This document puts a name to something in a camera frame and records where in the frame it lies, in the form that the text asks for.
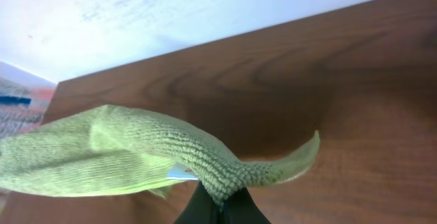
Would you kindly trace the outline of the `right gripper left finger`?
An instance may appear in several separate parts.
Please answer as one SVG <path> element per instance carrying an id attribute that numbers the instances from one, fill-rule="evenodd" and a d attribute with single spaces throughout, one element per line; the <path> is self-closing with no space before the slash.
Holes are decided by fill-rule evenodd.
<path id="1" fill-rule="evenodd" d="M 209 196 L 202 182 L 199 182 L 175 224 L 218 224 L 217 205 Z"/>

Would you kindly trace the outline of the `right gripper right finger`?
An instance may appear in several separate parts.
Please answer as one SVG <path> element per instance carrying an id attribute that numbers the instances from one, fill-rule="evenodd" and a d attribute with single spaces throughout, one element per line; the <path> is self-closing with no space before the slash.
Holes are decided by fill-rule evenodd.
<path id="1" fill-rule="evenodd" d="M 222 224 L 270 224 L 259 210 L 247 188 L 242 188 L 229 197 L 221 212 Z"/>

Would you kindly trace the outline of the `green microfiber cloth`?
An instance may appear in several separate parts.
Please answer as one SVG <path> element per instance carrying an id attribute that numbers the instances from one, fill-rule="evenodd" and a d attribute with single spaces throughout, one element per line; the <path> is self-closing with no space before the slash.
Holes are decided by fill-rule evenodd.
<path id="1" fill-rule="evenodd" d="M 104 105 L 1 140 L 1 187 L 49 197 L 159 192 L 180 163 L 216 204 L 245 187 L 293 180 L 313 164 L 314 135 L 276 161 L 246 162 L 213 135 L 177 118 Z"/>

